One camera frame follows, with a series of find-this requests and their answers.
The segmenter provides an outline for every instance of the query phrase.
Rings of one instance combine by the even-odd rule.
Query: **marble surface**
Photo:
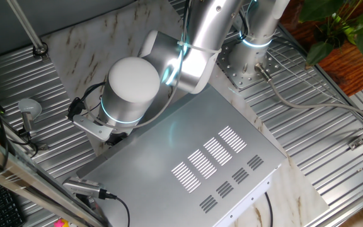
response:
[[[82,96],[88,86],[105,80],[114,62],[123,57],[136,56],[150,30],[156,29],[178,38],[182,32],[181,26],[180,17],[168,1],[145,0],[55,32],[44,37],[43,41],[48,43],[52,62],[69,97],[73,99]],[[282,146],[217,66],[209,83],[287,156]],[[88,99],[90,107],[99,102],[98,96],[101,92],[102,90],[98,90],[92,93]],[[151,109],[161,107],[170,93],[168,87],[161,87]],[[183,92],[178,92],[174,101],[183,95]],[[97,154],[107,149],[102,143],[89,138]],[[268,194],[276,227],[304,226],[328,209],[326,202],[289,157],[273,174]],[[269,225],[270,211],[265,196],[262,196],[231,226]]]

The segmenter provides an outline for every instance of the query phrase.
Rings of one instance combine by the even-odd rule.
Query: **cable connector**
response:
[[[265,82],[269,82],[269,81],[271,81],[272,80],[272,78],[271,78],[271,76],[269,75],[269,73],[268,72],[266,72],[266,70],[263,68],[263,66],[260,64],[260,63],[257,63],[256,65],[255,65],[255,71],[256,72],[258,72],[258,73],[260,73],[262,76],[263,76],[263,78],[264,78],[264,80],[265,80]]]

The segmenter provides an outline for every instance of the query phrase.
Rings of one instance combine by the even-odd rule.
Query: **metal bracket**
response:
[[[351,150],[354,150],[355,148],[358,148],[359,146],[363,145],[363,140],[361,138],[358,138],[354,141],[352,141],[348,146],[351,148]]]
[[[106,142],[110,138],[113,129],[104,125],[97,125],[83,117],[82,115],[75,115],[73,118],[74,125],[98,138],[101,142]]]

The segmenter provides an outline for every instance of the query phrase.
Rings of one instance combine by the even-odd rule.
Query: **metal pipe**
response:
[[[6,1],[11,6],[19,22],[22,24],[23,29],[25,29],[26,33],[28,34],[30,40],[32,41],[33,45],[36,48],[37,53],[43,54],[45,52],[45,47],[40,38],[37,36],[34,29],[32,28],[32,25],[29,23],[28,18],[25,16],[22,9],[20,8],[17,0],[6,0]]]

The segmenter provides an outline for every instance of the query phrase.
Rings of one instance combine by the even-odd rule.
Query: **ventilation slot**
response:
[[[224,198],[225,196],[227,196],[231,191],[233,190],[232,185],[229,182],[225,182],[223,183],[218,189],[217,192],[219,194],[219,196],[221,196],[222,198]]]
[[[200,150],[196,150],[188,159],[193,163],[197,170],[208,179],[212,174],[214,174],[217,169],[212,165],[212,163],[201,153]]]
[[[236,183],[241,183],[249,174],[246,172],[245,169],[240,168],[233,176],[233,180],[236,181]]]
[[[208,152],[217,160],[221,166],[225,165],[232,156],[226,149],[215,139],[210,139],[207,143],[204,144],[204,147],[208,150]]]
[[[249,162],[247,162],[247,165],[250,166],[250,168],[254,171],[256,170],[261,164],[263,164],[263,160],[256,154]]]
[[[175,175],[177,180],[180,181],[188,193],[192,193],[201,184],[197,177],[195,177],[183,162],[176,166],[171,172]]]
[[[205,211],[205,213],[208,213],[214,206],[218,204],[218,202],[213,198],[212,195],[208,196],[202,203],[200,204],[200,207]]]
[[[247,144],[229,126],[218,133],[221,138],[236,152],[239,153]]]

